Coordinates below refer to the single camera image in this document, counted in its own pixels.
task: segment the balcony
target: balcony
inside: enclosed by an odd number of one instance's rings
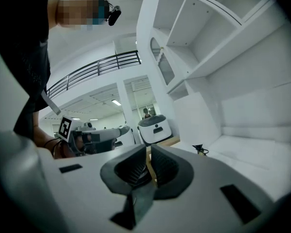
[[[54,98],[59,94],[67,91],[68,89],[71,89],[72,87],[94,77],[111,71],[140,64],[141,60],[138,55],[138,51],[130,51],[112,55],[107,58],[89,63],[71,72],[70,74],[59,80],[57,83],[52,85],[52,87],[47,90],[47,95],[50,98]]]

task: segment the window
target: window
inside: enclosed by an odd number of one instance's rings
[[[164,54],[162,54],[161,60],[159,62],[159,68],[161,70],[166,85],[168,85],[175,77],[175,74],[171,69],[171,66],[169,65],[169,62]]]
[[[154,58],[157,60],[160,55],[161,48],[154,38],[151,39],[151,51],[154,55]]]

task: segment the ceiling light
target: ceiling light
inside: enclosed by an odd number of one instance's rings
[[[118,102],[118,101],[116,101],[115,99],[113,99],[113,100],[111,100],[113,103],[115,103],[116,105],[118,105],[118,106],[121,106],[121,104]]]

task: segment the black railing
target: black railing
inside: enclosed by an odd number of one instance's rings
[[[71,72],[59,80],[56,84],[52,85],[52,87],[47,90],[47,94],[50,98],[53,98],[86,80],[114,70],[140,64],[141,61],[138,56],[138,51],[125,52],[109,56],[107,58],[87,64],[78,70]]]

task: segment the person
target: person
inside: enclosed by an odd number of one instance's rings
[[[47,135],[38,124],[39,111],[47,107],[41,93],[46,91],[50,77],[49,30],[57,25],[80,28],[104,24],[109,5],[107,0],[2,0],[0,3],[0,54],[30,96],[14,131],[33,140],[37,147],[49,149],[55,158],[73,154],[64,142]],[[82,147],[81,138],[77,144]]]
[[[149,111],[147,110],[147,108],[144,108],[144,117],[142,119],[146,119],[146,118],[149,118],[151,117],[151,115],[149,114]]]

